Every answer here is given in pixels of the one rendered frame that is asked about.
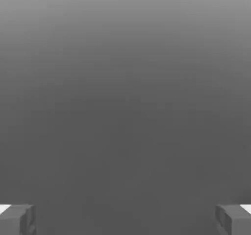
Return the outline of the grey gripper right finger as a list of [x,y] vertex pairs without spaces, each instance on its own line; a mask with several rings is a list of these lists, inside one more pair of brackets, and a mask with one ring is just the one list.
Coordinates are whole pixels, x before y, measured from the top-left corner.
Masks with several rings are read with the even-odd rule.
[[216,205],[214,216],[220,235],[251,235],[251,204]]

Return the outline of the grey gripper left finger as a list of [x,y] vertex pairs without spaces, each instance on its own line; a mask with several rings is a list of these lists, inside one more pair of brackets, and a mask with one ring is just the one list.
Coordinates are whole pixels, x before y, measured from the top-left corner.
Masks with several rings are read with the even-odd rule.
[[37,235],[36,206],[0,204],[0,235]]

